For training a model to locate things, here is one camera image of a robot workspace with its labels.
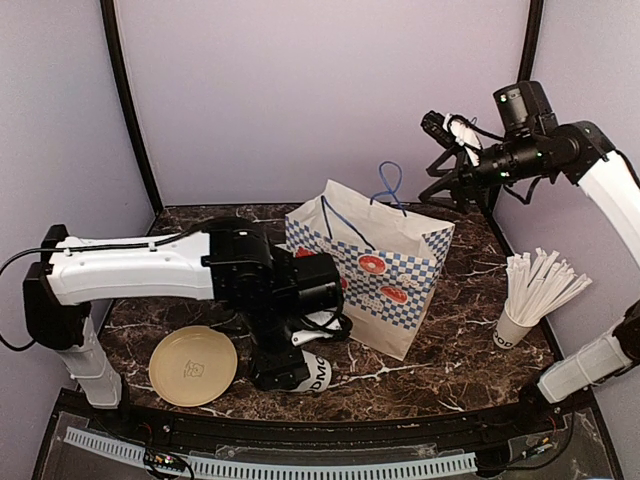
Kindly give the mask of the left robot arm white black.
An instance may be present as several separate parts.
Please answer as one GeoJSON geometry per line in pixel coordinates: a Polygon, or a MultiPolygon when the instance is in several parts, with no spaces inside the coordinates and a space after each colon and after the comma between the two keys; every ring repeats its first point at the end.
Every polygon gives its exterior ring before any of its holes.
{"type": "Polygon", "coordinates": [[[110,364],[91,318],[96,300],[214,300],[238,312],[252,341],[249,377],[263,391],[321,392],[329,362],[307,342],[342,340],[341,278],[327,253],[298,257],[243,218],[196,224],[174,235],[92,240],[52,226],[22,283],[33,343],[55,351],[88,403],[120,436],[141,427],[126,381],[110,364]]]}

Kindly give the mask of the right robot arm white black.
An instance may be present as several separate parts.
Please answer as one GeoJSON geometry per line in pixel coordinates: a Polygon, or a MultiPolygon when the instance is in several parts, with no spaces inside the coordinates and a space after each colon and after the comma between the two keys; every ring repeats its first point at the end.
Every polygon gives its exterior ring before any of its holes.
{"type": "Polygon", "coordinates": [[[510,424],[530,434],[549,407],[586,395],[613,423],[637,416],[638,362],[600,374],[584,346],[612,334],[639,300],[638,158],[624,156],[585,110],[558,119],[538,81],[502,87],[484,103],[484,118],[441,100],[417,105],[410,122],[428,149],[419,201],[478,208],[508,252],[543,249],[592,278],[540,318],[556,362],[583,384],[562,388],[562,373],[545,367],[521,389],[510,424]]]}

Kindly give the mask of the blue checkered paper bag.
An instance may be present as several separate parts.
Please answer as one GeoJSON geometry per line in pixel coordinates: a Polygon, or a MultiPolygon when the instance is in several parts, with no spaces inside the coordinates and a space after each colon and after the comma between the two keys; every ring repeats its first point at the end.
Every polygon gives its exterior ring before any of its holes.
{"type": "Polygon", "coordinates": [[[454,230],[449,221],[387,206],[334,180],[285,217],[291,253],[334,259],[351,338],[397,360],[426,317],[454,230]]]}

